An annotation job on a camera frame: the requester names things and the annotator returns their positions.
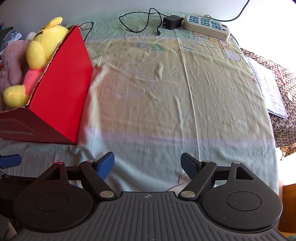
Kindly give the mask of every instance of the box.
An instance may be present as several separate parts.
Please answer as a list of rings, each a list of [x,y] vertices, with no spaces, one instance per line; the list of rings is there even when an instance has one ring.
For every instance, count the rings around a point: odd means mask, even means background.
[[[78,26],[59,45],[27,106],[0,113],[0,138],[76,144],[93,66]]]

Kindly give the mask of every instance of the stuffed animal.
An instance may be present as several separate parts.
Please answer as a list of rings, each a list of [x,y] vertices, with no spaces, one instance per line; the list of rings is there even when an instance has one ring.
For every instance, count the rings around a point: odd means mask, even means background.
[[[17,40],[9,44],[2,53],[0,70],[0,111],[5,110],[3,91],[13,85],[21,85],[28,70],[26,48],[31,40]]]
[[[7,106],[17,108],[28,103],[44,67],[69,31],[60,25],[62,20],[61,17],[57,17],[49,21],[29,43],[26,50],[27,62],[30,67],[28,76],[25,77],[23,85],[11,86],[4,91],[3,98]]]

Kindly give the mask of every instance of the white wall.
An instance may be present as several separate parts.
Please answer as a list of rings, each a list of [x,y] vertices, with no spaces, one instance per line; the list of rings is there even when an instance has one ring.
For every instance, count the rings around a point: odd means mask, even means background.
[[[246,0],[6,0],[0,6],[0,22],[24,36],[38,31],[52,17],[63,25],[100,12],[160,11],[210,14],[230,19]],[[250,0],[237,20],[227,23],[241,47],[296,72],[296,4],[292,0]]]

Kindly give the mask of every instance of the white power strip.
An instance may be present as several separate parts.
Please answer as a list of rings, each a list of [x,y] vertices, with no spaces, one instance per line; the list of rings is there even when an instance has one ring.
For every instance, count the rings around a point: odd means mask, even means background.
[[[225,24],[193,15],[185,16],[184,28],[192,32],[205,34],[224,41],[228,41],[230,36],[229,28]]]

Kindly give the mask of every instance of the silver pin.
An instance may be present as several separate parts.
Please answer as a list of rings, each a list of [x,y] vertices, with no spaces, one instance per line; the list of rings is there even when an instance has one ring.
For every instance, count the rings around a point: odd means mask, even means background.
[[[114,197],[114,192],[112,191],[102,191],[100,192],[100,196],[101,197],[104,197],[104,198],[111,198],[111,197]]]
[[[181,196],[185,198],[192,198],[195,196],[195,193],[193,191],[183,191],[181,192]]]

